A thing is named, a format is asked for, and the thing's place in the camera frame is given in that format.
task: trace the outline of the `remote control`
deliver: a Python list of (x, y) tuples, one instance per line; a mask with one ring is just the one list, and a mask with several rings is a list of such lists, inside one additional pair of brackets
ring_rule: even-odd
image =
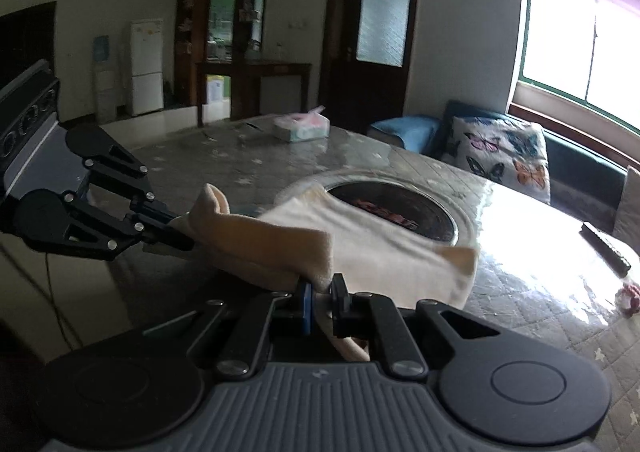
[(626, 277), (631, 264), (607, 239), (602, 237), (599, 229), (591, 223), (583, 223), (581, 233), (620, 278)]

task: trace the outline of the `butterfly pillow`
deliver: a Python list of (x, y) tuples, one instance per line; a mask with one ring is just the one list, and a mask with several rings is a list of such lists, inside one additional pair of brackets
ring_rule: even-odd
[(453, 118), (447, 152), (445, 162), (550, 202), (545, 137), (538, 124)]

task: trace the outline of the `black cable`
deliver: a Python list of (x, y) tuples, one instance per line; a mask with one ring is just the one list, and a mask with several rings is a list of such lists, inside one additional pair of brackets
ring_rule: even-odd
[[(53, 286), (51, 285), (51, 270), (49, 269), (49, 254), (44, 254), (44, 264), (47, 269), (47, 284), (49, 285), (49, 297), (51, 298), (51, 305), (53, 306), (53, 311), (55, 311), (56, 313), (56, 320), (58, 321), (60, 334), (62, 334), (63, 339), (65, 339), (66, 345), (69, 347), (69, 351), (73, 351), (74, 347), (71, 345), (71, 342), (69, 342), (69, 338), (66, 336), (65, 327), (62, 325), (62, 320), (60, 318), (60, 309), (58, 308), (58, 304), (56, 304), (56, 299), (53, 296)], [(74, 336), (78, 344), (80, 344), (80, 347), (83, 347), (82, 340), (80, 339), (80, 336), (78, 335), (74, 327), (71, 324), (69, 324), (68, 321), (67, 321), (67, 324), (69, 326), (69, 330), (71, 331), (71, 334)]]
[(18, 272), (18, 275), (26, 280), (30, 284), (30, 286), (36, 292), (38, 292), (38, 294), (47, 302), (47, 304), (49, 304), (49, 306), (59, 314), (60, 319), (72, 330), (72, 335), (78, 340), (78, 343), (82, 345), (82, 340), (80, 340), (80, 338), (78, 337), (78, 333), (75, 329), (73, 329), (71, 322), (69, 322), (65, 314), (62, 311), (58, 310), (58, 307), (52, 302), (51, 297), (47, 294), (47, 292), (44, 291), (42, 287), (33, 279), (33, 277), (29, 275), (29, 273), (20, 265), (20, 263), (18, 263), (18, 261), (14, 259), (14, 256), (9, 253), (9, 251), (4, 247), (4, 244), (2, 244), (1, 242), (0, 254), (4, 255), (4, 258), (6, 258), (6, 260), (9, 261), (9, 264), (14, 267), (15, 271)]

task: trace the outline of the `butterfly print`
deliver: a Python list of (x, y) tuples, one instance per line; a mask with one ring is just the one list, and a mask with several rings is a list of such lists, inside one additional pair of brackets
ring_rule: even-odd
[(461, 140), (458, 140), (456, 143), (450, 142), (447, 143), (447, 148), (444, 150), (451, 157), (456, 158), (458, 156), (458, 149), (460, 148)]
[(522, 128), (522, 124), (520, 122), (514, 122), (513, 120), (505, 120), (503, 118), (493, 119), (493, 118), (480, 118), (479, 116), (473, 116), (465, 118), (465, 121), (468, 124), (480, 124), (480, 125), (491, 125), (491, 126), (506, 126), (506, 127), (519, 127)]
[(493, 118), (480, 118), (479, 116), (474, 116), (473, 118), (465, 118), (468, 124), (481, 124), (481, 125), (493, 125)]
[(514, 159), (513, 166), (518, 172), (518, 181), (521, 185), (526, 185), (527, 183), (532, 182), (538, 185), (540, 187), (540, 190), (545, 189), (546, 174), (544, 165), (536, 165), (536, 167), (532, 170), (529, 165), (526, 165)]
[(524, 158), (538, 158), (540, 156), (537, 134), (532, 134), (525, 138), (515, 134), (514, 132), (507, 132), (506, 135), (509, 143), (513, 145), (513, 149), (518, 153), (518, 155), (523, 156)]
[(495, 136), (491, 139), (483, 138), (482, 136), (478, 136), (472, 132), (465, 132), (465, 136), (471, 141), (471, 145), (473, 145), (478, 150), (485, 150), (487, 152), (498, 152), (500, 149), (500, 137)]
[(469, 164), (469, 168), (471, 172), (473, 172), (477, 176), (482, 176), (486, 179), (490, 179), (496, 183), (502, 184), (502, 175), (504, 174), (504, 164), (496, 163), (491, 167), (489, 172), (485, 171), (482, 168), (482, 165), (478, 163), (478, 160), (472, 158), (471, 156), (466, 157), (466, 162)]

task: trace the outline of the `tissue box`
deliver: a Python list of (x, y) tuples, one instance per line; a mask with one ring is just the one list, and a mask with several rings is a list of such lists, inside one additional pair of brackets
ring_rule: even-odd
[(329, 135), (329, 119), (320, 114), (321, 108), (313, 111), (286, 114), (273, 119), (273, 130), (276, 138), (285, 142), (304, 142), (326, 138)]

